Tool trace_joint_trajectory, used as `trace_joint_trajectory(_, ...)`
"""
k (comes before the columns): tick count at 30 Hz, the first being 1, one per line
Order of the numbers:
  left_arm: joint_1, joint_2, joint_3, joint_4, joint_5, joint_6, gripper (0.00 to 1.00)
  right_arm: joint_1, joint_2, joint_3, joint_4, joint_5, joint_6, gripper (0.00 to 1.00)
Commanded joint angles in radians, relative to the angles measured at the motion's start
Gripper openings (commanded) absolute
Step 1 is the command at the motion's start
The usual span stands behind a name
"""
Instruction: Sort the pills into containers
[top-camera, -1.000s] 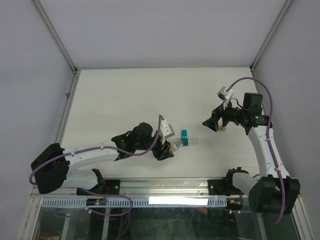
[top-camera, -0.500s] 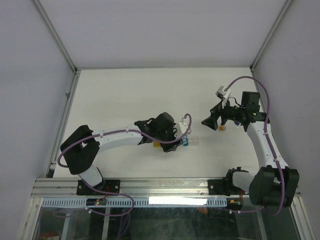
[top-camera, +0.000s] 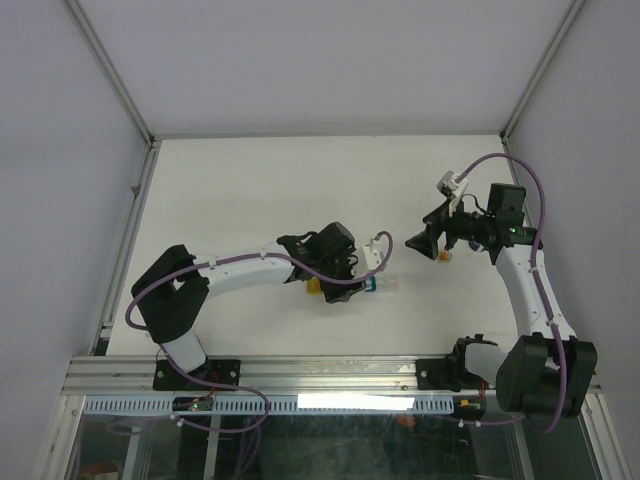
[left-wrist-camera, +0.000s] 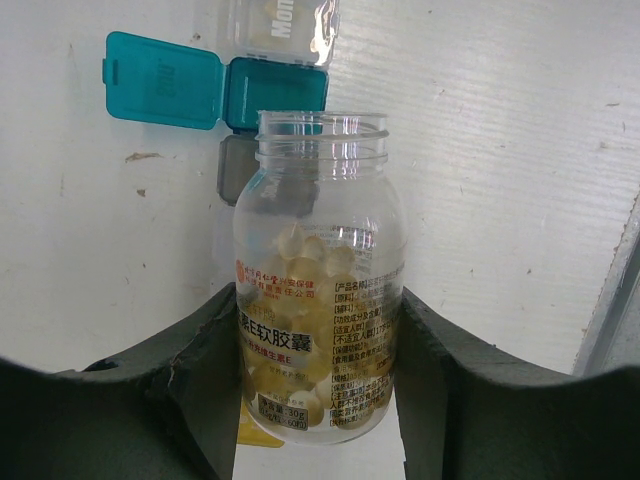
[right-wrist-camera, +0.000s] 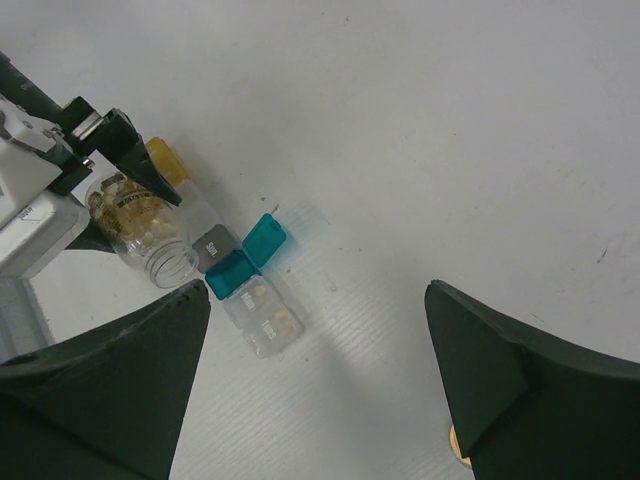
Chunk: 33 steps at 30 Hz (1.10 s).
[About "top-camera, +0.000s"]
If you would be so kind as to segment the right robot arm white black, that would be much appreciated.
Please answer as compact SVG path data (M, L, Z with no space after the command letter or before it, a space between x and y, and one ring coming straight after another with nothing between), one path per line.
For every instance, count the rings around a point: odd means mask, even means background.
M508 351L480 334L460 338L443 359L420 368L419 379L455 392L486 382L506 412L577 416L598 355L593 343L577 338L551 291L537 231L524 224L525 188L494 183L486 208L477 212L464 208L465 182L441 180L437 188L444 202L424 217L424 231L406 246L431 260L442 252L440 240L447 250L466 241L488 253L506 287L519 337Z

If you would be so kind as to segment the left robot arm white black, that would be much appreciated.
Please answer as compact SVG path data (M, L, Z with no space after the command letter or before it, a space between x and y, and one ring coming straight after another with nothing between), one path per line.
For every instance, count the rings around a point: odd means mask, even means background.
M209 377L207 355L193 325L204 303L222 294L260 285L316 278L329 304L346 302L366 289L354 275L355 239L339 222L302 235L284 235L245 252L208 259L186 246L169 247L131 288L133 307L146 330L176 364L175 377L198 388Z

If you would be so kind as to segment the weekly pill organizer box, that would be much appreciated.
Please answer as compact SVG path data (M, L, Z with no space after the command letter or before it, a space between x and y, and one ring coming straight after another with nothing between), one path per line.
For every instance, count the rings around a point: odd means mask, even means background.
M379 274L367 279L364 282L336 285L329 282L320 281L312 277L306 282L306 293L308 295L324 295L329 293L390 293L396 292L400 288L400 280L397 276Z

